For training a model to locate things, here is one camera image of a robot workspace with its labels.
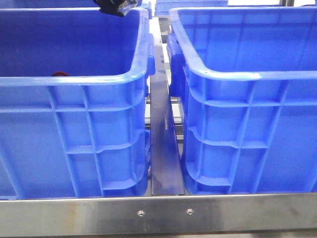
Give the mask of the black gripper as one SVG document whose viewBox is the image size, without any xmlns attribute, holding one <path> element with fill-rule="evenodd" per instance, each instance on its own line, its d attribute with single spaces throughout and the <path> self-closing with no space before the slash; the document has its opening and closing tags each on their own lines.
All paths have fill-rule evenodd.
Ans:
<svg viewBox="0 0 317 238">
<path fill-rule="evenodd" d="M 137 6 L 136 0 L 93 0 L 100 7 L 100 12 L 124 17 Z"/>
</svg>

